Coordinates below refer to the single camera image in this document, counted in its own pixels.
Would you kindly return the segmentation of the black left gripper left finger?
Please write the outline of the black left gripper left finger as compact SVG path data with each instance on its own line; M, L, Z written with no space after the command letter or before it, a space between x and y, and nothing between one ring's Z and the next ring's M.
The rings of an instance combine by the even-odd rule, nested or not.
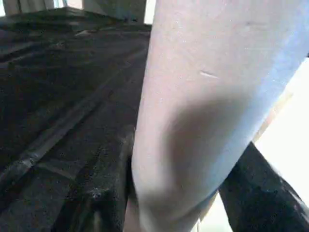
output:
M121 232L130 192L133 131L108 140L78 173L54 223L56 232Z

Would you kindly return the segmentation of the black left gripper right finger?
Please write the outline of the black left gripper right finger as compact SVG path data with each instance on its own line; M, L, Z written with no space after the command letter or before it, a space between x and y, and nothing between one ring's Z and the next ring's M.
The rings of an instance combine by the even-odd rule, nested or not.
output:
M219 189L234 232L307 232L309 208L249 143Z

